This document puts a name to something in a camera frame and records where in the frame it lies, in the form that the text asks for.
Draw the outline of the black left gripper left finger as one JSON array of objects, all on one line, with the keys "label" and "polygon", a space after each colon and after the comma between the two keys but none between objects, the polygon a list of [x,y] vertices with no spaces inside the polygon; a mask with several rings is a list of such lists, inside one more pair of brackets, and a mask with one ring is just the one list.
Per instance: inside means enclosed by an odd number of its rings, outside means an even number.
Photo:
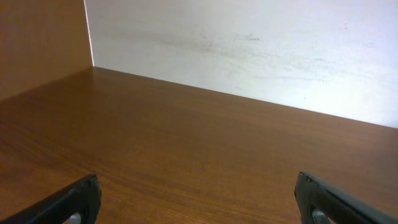
[{"label": "black left gripper left finger", "polygon": [[101,189],[95,174],[86,175],[45,199],[1,220],[1,224],[64,223],[71,216],[95,224],[101,207]]}]

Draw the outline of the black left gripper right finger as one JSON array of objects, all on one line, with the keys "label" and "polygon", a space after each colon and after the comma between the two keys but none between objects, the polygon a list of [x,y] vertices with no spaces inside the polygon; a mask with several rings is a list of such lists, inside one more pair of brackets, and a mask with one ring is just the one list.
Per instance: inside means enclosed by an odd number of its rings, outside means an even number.
[{"label": "black left gripper right finger", "polygon": [[397,224],[397,218],[376,210],[308,172],[298,174],[294,195],[301,222],[305,224]]}]

